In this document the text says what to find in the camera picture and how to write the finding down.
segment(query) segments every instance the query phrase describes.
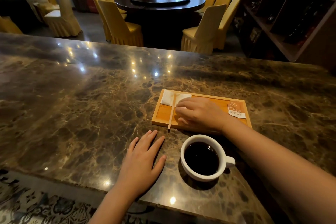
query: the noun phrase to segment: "marble countertop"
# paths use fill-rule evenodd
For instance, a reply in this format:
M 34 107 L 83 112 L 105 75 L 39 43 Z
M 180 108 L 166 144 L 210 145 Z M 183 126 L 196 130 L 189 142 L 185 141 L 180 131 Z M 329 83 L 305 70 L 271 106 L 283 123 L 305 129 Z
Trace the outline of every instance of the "marble countertop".
M 223 137 L 236 167 L 215 184 L 190 180 L 189 134 L 151 125 L 172 89 L 244 99 L 255 130 L 336 175 L 336 79 L 317 66 L 0 33 L 0 85 L 0 165 L 25 174 L 108 191 L 132 139 L 157 129 L 167 161 L 140 201 L 230 223 L 286 219 Z

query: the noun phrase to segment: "wooden tray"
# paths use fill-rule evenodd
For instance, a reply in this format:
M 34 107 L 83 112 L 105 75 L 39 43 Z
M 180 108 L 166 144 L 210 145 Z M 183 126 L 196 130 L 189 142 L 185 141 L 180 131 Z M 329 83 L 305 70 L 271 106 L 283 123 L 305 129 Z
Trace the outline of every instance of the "wooden tray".
M 168 106 L 168 105 L 162 105 L 160 103 L 162 95 L 163 95 L 163 91 L 164 90 L 161 90 L 159 100 L 157 101 L 155 111 L 154 111 L 154 114 L 153 114 L 153 117 L 152 117 L 152 124 L 163 126 L 163 127 L 168 127 L 170 112 L 171 112 L 172 107 Z M 175 93 L 188 93 L 188 92 L 182 92 L 182 91 L 176 91 L 176 90 L 172 90 L 172 91 L 175 92 Z M 250 121 L 250 116 L 249 116 L 249 113 L 247 112 L 247 107 L 246 107 L 246 103 L 245 103 L 244 100 L 233 99 L 233 98 L 215 97 L 215 96 L 196 94 L 196 93 L 188 93 L 188 94 L 191 94 L 193 98 L 198 98 L 198 97 L 208 98 L 212 102 L 216 103 L 226 113 L 228 113 L 228 111 L 229 111 L 228 110 L 228 103 L 230 101 L 242 102 L 243 103 L 243 108 L 244 108 L 244 111 L 245 111 L 246 119 L 241 119 L 241 118 L 236 118 L 236 117 L 235 118 L 240 120 L 242 123 L 249 126 L 250 128 L 252 128 L 251 121 Z M 178 122 L 176 121 L 177 119 L 178 119 L 178 116 L 176 115 L 175 110 L 174 110 L 173 118 L 172 118 L 172 121 L 171 121 L 171 128 L 177 128 L 177 129 L 182 129 L 182 130 L 190 130 L 190 131 L 201 132 L 201 133 L 206 133 L 206 134 L 217 134 L 215 131 L 208 131 L 205 128 L 189 128 L 189 127 L 185 126 L 184 124 L 178 124 Z

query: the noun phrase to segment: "white coffee cup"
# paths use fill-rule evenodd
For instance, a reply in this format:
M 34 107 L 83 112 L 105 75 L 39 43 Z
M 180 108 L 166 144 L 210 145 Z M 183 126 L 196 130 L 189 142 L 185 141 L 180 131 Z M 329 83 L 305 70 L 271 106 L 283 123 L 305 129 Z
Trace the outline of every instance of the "white coffee cup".
M 194 142 L 203 142 L 208 145 L 210 145 L 217 153 L 219 158 L 219 167 L 218 171 L 213 175 L 200 175 L 196 173 L 194 170 L 192 170 L 186 163 L 186 160 L 184 159 L 184 151 L 187 149 L 189 145 L 191 145 Z M 236 164 L 236 161 L 232 157 L 228 157 L 225 155 L 225 151 L 223 147 L 213 138 L 205 135 L 194 135 L 189 137 L 182 145 L 181 148 L 181 163 L 183 166 L 183 169 L 187 172 L 187 174 L 200 182 L 209 182 L 212 180 L 217 179 L 223 172 L 225 167 L 232 167 Z

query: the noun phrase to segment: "left hand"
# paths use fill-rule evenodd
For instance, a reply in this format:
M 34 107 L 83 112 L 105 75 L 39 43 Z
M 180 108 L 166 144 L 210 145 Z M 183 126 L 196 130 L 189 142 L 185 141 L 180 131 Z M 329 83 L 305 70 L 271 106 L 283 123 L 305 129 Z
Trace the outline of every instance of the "left hand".
M 140 140 L 138 137 L 134 138 L 128 147 L 115 186 L 127 191 L 132 200 L 156 181 L 165 166 L 166 156 L 163 155 L 153 167 L 154 158 L 165 140 L 162 136 L 150 147 L 157 133 L 157 130 L 153 132 L 149 130 Z

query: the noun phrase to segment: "right hand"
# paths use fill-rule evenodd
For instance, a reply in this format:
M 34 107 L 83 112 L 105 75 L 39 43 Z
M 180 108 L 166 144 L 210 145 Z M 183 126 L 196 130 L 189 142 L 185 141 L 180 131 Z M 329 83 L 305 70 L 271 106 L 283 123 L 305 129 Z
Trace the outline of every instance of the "right hand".
M 205 126 L 208 129 L 222 131 L 230 120 L 230 115 L 223 112 L 215 103 L 206 98 L 185 98 L 176 105 L 179 122 L 187 126 Z

